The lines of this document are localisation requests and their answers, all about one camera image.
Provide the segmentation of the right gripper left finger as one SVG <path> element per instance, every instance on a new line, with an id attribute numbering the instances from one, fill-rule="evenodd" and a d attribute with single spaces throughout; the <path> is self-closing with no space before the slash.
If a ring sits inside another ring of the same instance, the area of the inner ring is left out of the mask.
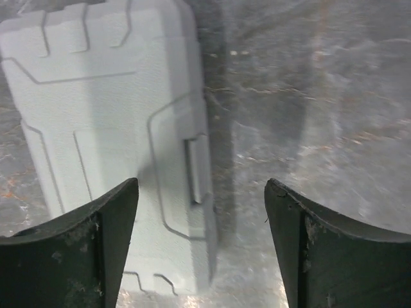
<path id="1" fill-rule="evenodd" d="M 139 199 L 130 178 L 75 210 L 1 238 L 1 307 L 115 307 Z"/>

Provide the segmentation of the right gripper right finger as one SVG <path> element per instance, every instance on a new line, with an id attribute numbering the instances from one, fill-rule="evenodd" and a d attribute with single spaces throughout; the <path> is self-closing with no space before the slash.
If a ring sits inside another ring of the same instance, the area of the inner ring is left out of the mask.
<path id="1" fill-rule="evenodd" d="M 409 307 L 410 236 L 337 213 L 276 179 L 265 208 L 290 307 Z"/>

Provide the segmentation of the grey plastic tool case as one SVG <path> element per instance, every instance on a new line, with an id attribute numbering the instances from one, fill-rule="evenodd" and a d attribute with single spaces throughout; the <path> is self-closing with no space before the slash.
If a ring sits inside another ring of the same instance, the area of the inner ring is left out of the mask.
<path id="1" fill-rule="evenodd" d="M 1 56 L 51 216 L 137 178 L 123 288 L 205 291 L 217 235 L 191 7 L 106 1 L 26 13 L 1 23 Z"/>

